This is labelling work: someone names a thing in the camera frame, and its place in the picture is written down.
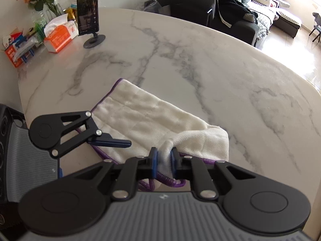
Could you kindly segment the white towel purple trim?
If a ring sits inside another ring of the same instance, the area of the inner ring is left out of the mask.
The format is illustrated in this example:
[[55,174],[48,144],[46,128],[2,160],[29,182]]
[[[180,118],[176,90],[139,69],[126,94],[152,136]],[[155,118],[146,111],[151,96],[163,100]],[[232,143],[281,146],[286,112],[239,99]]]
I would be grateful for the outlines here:
[[94,146],[102,159],[122,164],[136,156],[148,156],[157,149],[157,175],[142,180],[141,188],[155,190],[159,184],[180,188],[171,172],[171,150],[197,157],[207,164],[229,159],[229,136],[219,126],[179,109],[127,80],[119,79],[109,93],[91,110],[97,127],[113,138],[130,140],[129,148]]

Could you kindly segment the round black phone stand base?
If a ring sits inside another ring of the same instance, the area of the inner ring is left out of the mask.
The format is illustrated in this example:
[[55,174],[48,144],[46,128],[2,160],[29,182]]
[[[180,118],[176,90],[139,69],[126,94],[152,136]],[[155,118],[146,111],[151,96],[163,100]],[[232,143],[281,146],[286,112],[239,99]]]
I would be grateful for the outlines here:
[[101,44],[105,40],[106,36],[103,34],[93,33],[93,37],[84,42],[84,48],[93,48]]

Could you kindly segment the red white blue packet box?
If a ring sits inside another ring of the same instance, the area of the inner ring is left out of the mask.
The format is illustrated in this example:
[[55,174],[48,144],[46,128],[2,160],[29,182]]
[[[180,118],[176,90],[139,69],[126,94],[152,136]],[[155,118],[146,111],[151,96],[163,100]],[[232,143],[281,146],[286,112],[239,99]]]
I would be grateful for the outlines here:
[[6,56],[14,68],[18,68],[35,55],[34,47],[39,45],[39,41],[35,35],[27,37],[23,35],[23,31],[16,28],[9,35],[3,37],[3,45]]

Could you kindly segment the orange tissue pack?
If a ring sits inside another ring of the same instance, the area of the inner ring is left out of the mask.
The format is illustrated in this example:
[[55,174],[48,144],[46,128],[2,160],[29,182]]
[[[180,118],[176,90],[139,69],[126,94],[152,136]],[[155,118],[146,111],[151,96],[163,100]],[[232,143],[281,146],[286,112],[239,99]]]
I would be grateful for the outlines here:
[[44,46],[50,53],[59,53],[68,43],[78,36],[77,24],[63,14],[51,20],[44,29]]

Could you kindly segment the black smartphone on stand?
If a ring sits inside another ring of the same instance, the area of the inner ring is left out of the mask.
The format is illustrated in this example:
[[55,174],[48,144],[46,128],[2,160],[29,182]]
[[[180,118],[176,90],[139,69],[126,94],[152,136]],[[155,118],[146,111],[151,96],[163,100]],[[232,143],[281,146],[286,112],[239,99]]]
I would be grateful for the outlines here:
[[77,0],[77,24],[79,35],[99,31],[98,0]]

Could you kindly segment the dark grey sofa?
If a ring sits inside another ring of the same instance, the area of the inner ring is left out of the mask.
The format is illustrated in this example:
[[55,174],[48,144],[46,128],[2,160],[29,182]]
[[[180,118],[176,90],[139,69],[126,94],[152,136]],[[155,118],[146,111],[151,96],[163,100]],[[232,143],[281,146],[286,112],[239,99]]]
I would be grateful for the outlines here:
[[211,28],[261,48],[274,20],[275,9],[256,0],[215,0]]

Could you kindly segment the dark ottoman with checked cover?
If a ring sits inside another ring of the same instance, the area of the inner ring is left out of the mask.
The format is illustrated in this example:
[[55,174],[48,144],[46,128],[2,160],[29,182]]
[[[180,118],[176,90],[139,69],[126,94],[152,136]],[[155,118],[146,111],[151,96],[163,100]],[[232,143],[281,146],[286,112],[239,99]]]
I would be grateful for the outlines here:
[[290,37],[295,38],[302,25],[301,19],[283,9],[278,9],[276,15],[278,19],[274,20],[273,25]]

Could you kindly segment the black chair with jacket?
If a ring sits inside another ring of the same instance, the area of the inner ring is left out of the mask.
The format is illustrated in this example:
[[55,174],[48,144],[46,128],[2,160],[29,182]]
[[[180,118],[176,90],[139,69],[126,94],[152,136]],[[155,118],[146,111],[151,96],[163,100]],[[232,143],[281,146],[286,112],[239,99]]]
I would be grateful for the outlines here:
[[215,0],[156,0],[170,8],[170,16],[210,27],[215,14]]

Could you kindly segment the black wooden chair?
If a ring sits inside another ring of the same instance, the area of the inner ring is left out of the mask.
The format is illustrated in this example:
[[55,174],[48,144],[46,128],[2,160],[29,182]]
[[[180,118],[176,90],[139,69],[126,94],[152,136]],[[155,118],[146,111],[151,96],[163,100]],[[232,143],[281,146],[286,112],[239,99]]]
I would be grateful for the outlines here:
[[316,40],[318,40],[318,42],[320,42],[320,35],[321,35],[321,17],[320,17],[320,14],[317,13],[317,12],[313,12],[312,15],[313,15],[313,17],[314,17],[314,23],[315,23],[315,25],[313,26],[313,30],[311,31],[311,33],[309,33],[309,36],[311,36],[314,31],[318,31],[317,36],[313,39],[312,42],[315,42]]

